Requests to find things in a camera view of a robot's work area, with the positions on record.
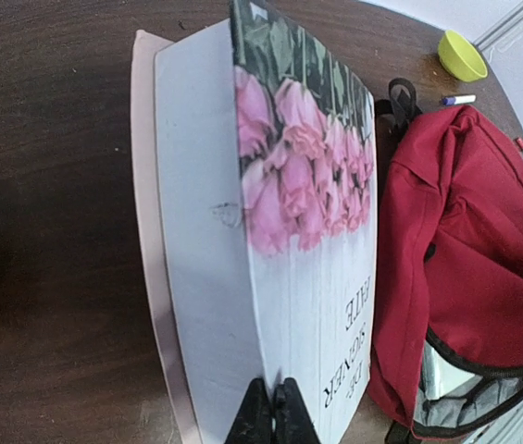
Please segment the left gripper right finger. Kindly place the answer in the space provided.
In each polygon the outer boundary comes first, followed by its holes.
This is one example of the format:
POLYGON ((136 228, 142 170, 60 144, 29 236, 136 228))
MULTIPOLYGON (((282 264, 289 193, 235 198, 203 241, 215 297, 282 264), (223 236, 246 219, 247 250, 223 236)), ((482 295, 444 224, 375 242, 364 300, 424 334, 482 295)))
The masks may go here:
POLYGON ((275 417, 274 443, 319 443, 318 434, 294 378, 287 377, 276 387, 273 402, 275 417))

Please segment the red backpack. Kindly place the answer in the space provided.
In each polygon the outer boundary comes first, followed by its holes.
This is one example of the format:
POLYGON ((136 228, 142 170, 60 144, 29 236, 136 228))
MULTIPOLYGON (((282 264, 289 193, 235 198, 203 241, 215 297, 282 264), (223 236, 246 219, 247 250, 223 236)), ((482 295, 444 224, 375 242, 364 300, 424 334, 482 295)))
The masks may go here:
POLYGON ((423 113, 409 80, 378 116, 397 145, 379 204, 368 392, 389 443, 523 438, 523 154, 470 105, 423 113), (478 377, 438 400, 425 343, 478 377))

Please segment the grey book with black logo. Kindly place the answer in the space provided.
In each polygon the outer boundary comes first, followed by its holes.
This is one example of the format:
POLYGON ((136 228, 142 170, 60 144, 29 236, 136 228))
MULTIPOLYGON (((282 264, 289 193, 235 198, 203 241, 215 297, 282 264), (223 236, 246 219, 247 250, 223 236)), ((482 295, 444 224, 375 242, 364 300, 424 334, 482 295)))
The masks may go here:
POLYGON ((450 364, 432 346, 425 343, 421 380, 428 400, 438 400, 477 377, 450 364))

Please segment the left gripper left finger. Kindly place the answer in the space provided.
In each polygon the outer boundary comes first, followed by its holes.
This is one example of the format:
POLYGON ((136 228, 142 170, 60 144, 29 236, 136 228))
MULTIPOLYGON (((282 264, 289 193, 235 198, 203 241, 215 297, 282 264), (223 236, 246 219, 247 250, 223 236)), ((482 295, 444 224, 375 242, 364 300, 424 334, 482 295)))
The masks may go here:
POLYGON ((269 444, 272 441, 272 407, 266 391, 265 381, 254 378, 236 413, 226 444, 269 444))

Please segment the white floral book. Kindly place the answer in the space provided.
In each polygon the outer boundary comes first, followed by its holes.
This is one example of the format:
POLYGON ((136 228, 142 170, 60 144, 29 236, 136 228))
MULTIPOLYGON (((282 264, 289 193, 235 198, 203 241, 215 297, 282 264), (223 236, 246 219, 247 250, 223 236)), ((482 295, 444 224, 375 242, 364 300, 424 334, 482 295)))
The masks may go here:
POLYGON ((177 42, 138 31, 131 161, 143 273, 180 439, 225 443, 250 382, 295 379, 319 443, 369 381, 374 99, 264 1, 177 42))

